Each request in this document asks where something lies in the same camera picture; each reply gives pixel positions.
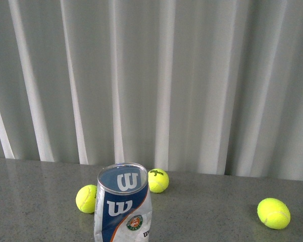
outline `granite surface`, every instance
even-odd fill
[[[75,196],[97,183],[101,168],[0,159],[0,241],[94,241],[94,215],[80,212]],[[303,241],[303,181],[168,174],[168,189],[151,195],[150,242]],[[257,204],[267,197],[291,211],[285,229],[258,219]]]

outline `tennis ball can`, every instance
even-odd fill
[[[98,174],[95,242],[148,242],[152,201],[146,169],[136,163],[108,166]]]

